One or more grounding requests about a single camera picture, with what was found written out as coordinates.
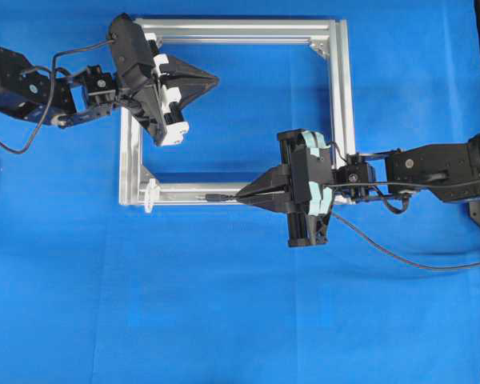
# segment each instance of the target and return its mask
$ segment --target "blue surface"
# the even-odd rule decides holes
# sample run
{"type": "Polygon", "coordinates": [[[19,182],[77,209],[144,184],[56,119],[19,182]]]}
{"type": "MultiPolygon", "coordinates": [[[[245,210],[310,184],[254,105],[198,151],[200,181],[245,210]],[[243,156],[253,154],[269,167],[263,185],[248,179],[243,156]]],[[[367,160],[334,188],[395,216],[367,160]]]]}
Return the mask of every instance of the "blue surface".
{"type": "MultiPolygon", "coordinates": [[[[471,0],[0,2],[0,46],[47,65],[123,11],[346,18],[360,150],[480,131],[471,0]]],[[[262,172],[278,131],[328,120],[308,48],[164,49],[222,82],[185,111],[181,146],[146,145],[156,172],[262,172]]],[[[113,69],[106,49],[61,61],[87,63],[113,69]]],[[[262,210],[121,207],[118,127],[44,127],[26,155],[0,151],[0,384],[480,382],[480,270],[411,269],[335,221],[327,246],[290,250],[285,218],[262,210]]],[[[0,115],[11,144],[32,128],[0,115]]],[[[466,208],[428,192],[401,217],[336,210],[408,258],[480,259],[466,208]]]]}

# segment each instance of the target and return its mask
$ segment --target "white plastic part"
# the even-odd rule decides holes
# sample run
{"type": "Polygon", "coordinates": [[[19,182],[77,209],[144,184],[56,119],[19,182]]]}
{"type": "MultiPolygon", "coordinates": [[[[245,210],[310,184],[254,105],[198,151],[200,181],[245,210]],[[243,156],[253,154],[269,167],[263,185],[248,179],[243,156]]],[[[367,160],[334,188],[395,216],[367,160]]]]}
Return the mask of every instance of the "white plastic part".
{"type": "Polygon", "coordinates": [[[157,76],[162,76],[162,72],[160,71],[161,64],[169,64],[169,59],[166,54],[157,54],[154,58],[154,70],[157,73],[157,76]]]}
{"type": "Polygon", "coordinates": [[[176,146],[183,141],[183,135],[189,131],[188,122],[176,122],[166,126],[167,134],[163,138],[160,146],[176,146]]]}
{"type": "Polygon", "coordinates": [[[166,86],[162,86],[160,90],[160,101],[162,102],[162,112],[164,114],[170,113],[169,104],[172,102],[179,102],[182,99],[182,93],[179,91],[179,88],[173,86],[172,88],[167,89],[166,86]]]}
{"type": "Polygon", "coordinates": [[[157,34],[155,32],[147,32],[144,34],[146,36],[146,40],[155,40],[157,41],[157,34]]]}
{"type": "Polygon", "coordinates": [[[150,214],[153,210],[153,205],[158,200],[160,200],[160,185],[157,183],[156,178],[151,178],[144,193],[144,211],[150,214]]]}

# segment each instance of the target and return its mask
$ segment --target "white clip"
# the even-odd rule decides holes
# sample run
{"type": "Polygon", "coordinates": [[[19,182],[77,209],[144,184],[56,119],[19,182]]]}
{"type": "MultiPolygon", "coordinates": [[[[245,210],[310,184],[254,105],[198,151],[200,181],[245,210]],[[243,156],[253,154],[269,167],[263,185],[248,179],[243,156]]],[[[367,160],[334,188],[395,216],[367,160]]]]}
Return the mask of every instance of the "white clip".
{"type": "Polygon", "coordinates": [[[150,178],[144,192],[144,211],[150,214],[153,211],[154,202],[160,200],[160,185],[156,178],[150,178]]]}

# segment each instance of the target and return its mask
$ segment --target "wire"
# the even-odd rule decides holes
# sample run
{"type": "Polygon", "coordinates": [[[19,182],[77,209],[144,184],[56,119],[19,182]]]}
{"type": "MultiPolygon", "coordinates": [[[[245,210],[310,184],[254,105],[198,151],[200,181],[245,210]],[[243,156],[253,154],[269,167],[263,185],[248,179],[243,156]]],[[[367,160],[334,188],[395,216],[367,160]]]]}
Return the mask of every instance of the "wire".
{"type": "Polygon", "coordinates": [[[449,190],[451,188],[462,188],[464,186],[472,186],[479,184],[480,179],[471,180],[469,182],[458,182],[456,184],[449,185],[435,185],[435,184],[418,184],[415,182],[345,182],[343,184],[329,184],[330,188],[344,188],[344,187],[356,187],[356,186],[408,186],[411,188],[427,188],[435,190],[449,190]]]}
{"type": "Polygon", "coordinates": [[[56,53],[51,60],[51,71],[50,71],[50,95],[48,96],[48,101],[46,102],[46,106],[44,111],[42,112],[41,118],[39,119],[38,124],[36,125],[35,129],[32,131],[30,134],[28,140],[26,141],[26,144],[24,145],[23,148],[20,150],[15,150],[13,148],[10,148],[6,144],[0,141],[0,147],[3,148],[4,150],[7,150],[8,152],[11,152],[12,154],[24,154],[25,152],[28,151],[30,148],[30,145],[32,144],[32,141],[34,140],[35,136],[38,134],[39,130],[41,129],[41,126],[43,122],[46,119],[46,116],[48,115],[48,111],[51,108],[51,103],[54,100],[54,93],[55,93],[55,80],[56,80],[56,74],[58,72],[57,68],[57,59],[60,58],[61,56],[65,56],[67,54],[76,54],[79,52],[87,52],[89,50],[96,50],[97,48],[100,48],[102,46],[105,46],[107,44],[111,44],[114,40],[106,40],[104,42],[99,42],[98,44],[93,44],[92,46],[85,46],[83,48],[77,48],[76,50],[65,50],[63,52],[58,52],[56,53]]]}
{"type": "Polygon", "coordinates": [[[402,256],[398,256],[397,254],[394,254],[390,250],[384,248],[383,246],[377,244],[374,240],[372,240],[370,237],[368,237],[367,234],[365,234],[362,230],[357,228],[354,224],[346,220],[345,218],[341,217],[339,214],[336,214],[335,212],[330,213],[334,218],[351,228],[356,234],[364,238],[369,244],[371,244],[373,247],[377,248],[384,254],[387,254],[388,256],[391,256],[392,258],[395,258],[399,260],[400,262],[404,262],[405,264],[409,266],[414,266],[416,268],[419,268],[421,270],[434,270],[434,271],[442,271],[442,272],[447,272],[447,271],[452,271],[452,270],[468,270],[470,268],[476,268],[480,267],[480,262],[473,262],[471,264],[462,264],[460,266],[427,266],[425,264],[419,264],[417,262],[412,262],[411,260],[408,260],[406,258],[403,258],[402,256]]]}
{"type": "MultiPolygon", "coordinates": [[[[51,70],[47,66],[32,66],[31,68],[22,70],[19,74],[23,76],[24,74],[31,74],[32,72],[37,72],[39,70],[42,70],[44,72],[47,72],[48,74],[51,74],[51,70]]],[[[56,68],[55,72],[60,72],[64,76],[71,76],[71,72],[69,72],[66,68],[62,66],[56,68]]]]}
{"type": "Polygon", "coordinates": [[[384,203],[384,206],[393,214],[403,214],[407,208],[409,208],[410,204],[410,198],[408,194],[403,194],[402,195],[402,208],[397,208],[393,204],[391,204],[387,197],[384,196],[384,193],[377,187],[374,186],[374,190],[377,193],[377,195],[381,198],[382,203],[384,203]]]}
{"type": "Polygon", "coordinates": [[[327,143],[328,145],[332,144],[334,146],[334,149],[336,150],[336,153],[338,154],[338,157],[343,160],[344,162],[348,162],[343,156],[342,152],[339,150],[339,145],[335,141],[331,141],[327,143]]]}

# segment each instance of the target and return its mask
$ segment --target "aluminum frame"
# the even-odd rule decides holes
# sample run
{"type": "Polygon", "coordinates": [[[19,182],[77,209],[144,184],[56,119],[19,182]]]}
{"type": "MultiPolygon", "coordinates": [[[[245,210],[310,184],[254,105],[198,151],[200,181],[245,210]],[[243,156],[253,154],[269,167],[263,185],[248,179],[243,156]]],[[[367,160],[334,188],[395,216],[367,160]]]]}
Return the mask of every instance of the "aluminum frame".
{"type": "MultiPolygon", "coordinates": [[[[349,42],[346,21],[312,19],[155,19],[137,18],[148,38],[160,46],[168,43],[204,44],[307,44],[328,61],[332,138],[343,155],[355,154],[354,113],[350,81],[349,42]]],[[[335,167],[345,163],[334,152],[335,167]]],[[[119,203],[156,205],[230,205],[207,202],[206,194],[235,194],[246,183],[160,183],[142,164],[142,128],[122,109],[119,162],[119,203]]],[[[336,198],[336,203],[348,203],[336,198]]]]}

